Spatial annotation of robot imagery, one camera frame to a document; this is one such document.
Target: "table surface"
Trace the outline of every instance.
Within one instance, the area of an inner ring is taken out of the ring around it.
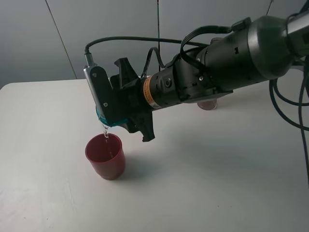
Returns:
[[[111,128],[127,167],[106,181],[84,154],[103,132],[85,80],[5,86],[0,231],[308,231],[301,134],[275,112],[267,83],[218,102],[214,111],[183,104],[154,112],[149,143]],[[297,119],[297,109],[283,108]]]

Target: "red plastic cup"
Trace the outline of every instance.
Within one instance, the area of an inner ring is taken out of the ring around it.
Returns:
[[[211,101],[198,102],[197,105],[203,110],[214,110],[217,108],[217,99]]]
[[[126,167],[126,159],[121,140],[114,134],[99,134],[92,138],[85,149],[86,157],[103,179],[114,180]]]

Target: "warning label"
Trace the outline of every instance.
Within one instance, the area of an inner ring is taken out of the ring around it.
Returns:
[[[150,80],[151,80],[152,76],[148,77],[145,82],[144,82],[144,86],[143,86],[143,92],[144,92],[144,97],[146,99],[146,101],[148,102],[148,104],[154,108],[154,109],[159,109],[161,108],[161,106],[159,106],[153,99],[151,92],[150,92]]]

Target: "black cable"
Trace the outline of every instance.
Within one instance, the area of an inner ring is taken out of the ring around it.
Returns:
[[[220,26],[204,26],[200,27],[194,31],[192,31],[190,34],[188,34],[184,40],[181,43],[180,46],[180,56],[181,58],[186,61],[187,63],[191,64],[192,66],[196,67],[199,69],[202,73],[206,72],[207,68],[204,64],[201,62],[197,61],[196,59],[190,57],[185,53],[183,50],[183,47],[186,44],[190,44],[190,40],[193,39],[194,37],[201,35],[201,34],[208,34],[208,33],[213,33],[213,34],[228,34],[232,32],[231,27],[220,27]]]
[[[305,63],[309,64],[309,56],[305,57]],[[309,66],[308,65],[304,66],[304,73],[309,73]],[[307,83],[306,83],[306,92],[307,92],[307,96],[309,98],[309,81],[307,81]]]
[[[152,48],[150,48],[149,51],[148,51],[146,63],[145,63],[143,72],[142,72],[142,74],[141,74],[141,76],[140,76],[141,79],[147,77],[147,70],[148,70],[148,67],[149,67],[149,64],[150,64],[151,55],[152,55],[153,51],[154,51],[155,54],[156,54],[156,58],[157,58],[157,60],[158,60],[159,66],[160,66],[162,69],[165,68],[165,65],[163,64],[162,59],[161,59],[161,56],[160,56],[159,49],[156,48],[156,47],[152,47]]]
[[[137,37],[137,36],[114,36],[114,37],[105,37],[101,39],[94,40],[88,43],[85,47],[85,53],[89,53],[89,48],[95,44],[105,42],[105,41],[112,41],[112,40],[137,40],[137,41],[153,41],[153,42],[164,42],[164,43],[173,43],[173,44],[181,44],[181,40],[171,40],[171,39],[163,39],[163,38],[150,38],[150,37]],[[207,47],[207,44],[204,43],[196,43],[196,42],[189,42],[189,45],[198,46],[198,47]]]
[[[276,99],[275,99],[275,95],[274,95],[274,84],[273,84],[273,80],[269,81],[269,94],[270,94],[270,99],[272,104],[274,105],[276,111],[278,112],[278,114],[289,124],[291,124],[292,126],[295,126],[297,128],[301,128],[302,126],[295,123],[294,121],[292,121],[291,119],[289,119],[283,112],[282,110],[279,108]],[[305,131],[309,131],[309,127],[304,127]]]
[[[277,85],[277,79],[276,80],[273,80],[273,86],[274,86],[274,90],[275,90],[275,93],[276,95],[284,102],[288,103],[288,104],[291,104],[291,105],[295,105],[295,106],[298,106],[299,103],[298,102],[294,102],[294,101],[291,101],[287,98],[285,98],[284,96],[282,96],[282,94],[279,92],[278,90],[278,85]],[[302,106],[309,106],[309,102],[308,103],[303,103]]]
[[[308,84],[308,72],[304,72],[304,79],[300,88],[300,93],[299,93],[299,106],[298,106],[298,117],[299,117],[299,124],[301,126],[301,137],[303,140],[303,145],[304,145],[304,151],[305,151],[305,160],[306,160],[306,168],[307,168],[307,177],[308,177],[308,184],[309,184],[309,161],[308,161],[308,149],[307,149],[307,141],[306,141],[306,136],[305,136],[305,127],[303,124],[303,116],[302,116],[302,101],[304,97],[304,91],[305,87]]]
[[[188,50],[185,50],[185,53],[193,52],[193,51],[198,50],[198,49],[201,49],[201,48],[200,47],[193,47],[193,48],[190,48]],[[174,56],[173,60],[171,62],[167,63],[165,65],[165,67],[166,68],[171,67],[179,59],[180,59],[180,53],[178,53],[176,56]]]
[[[304,13],[304,12],[306,12],[307,10],[309,9],[309,0],[307,0],[306,2],[305,2],[305,4],[303,5],[303,7],[301,8],[301,10],[299,11],[299,13],[301,14],[301,13]],[[306,56],[306,58],[305,58],[305,62],[306,63],[309,63],[309,56]],[[306,84],[306,92],[307,92],[307,96],[309,97],[309,82],[307,82],[307,84]]]

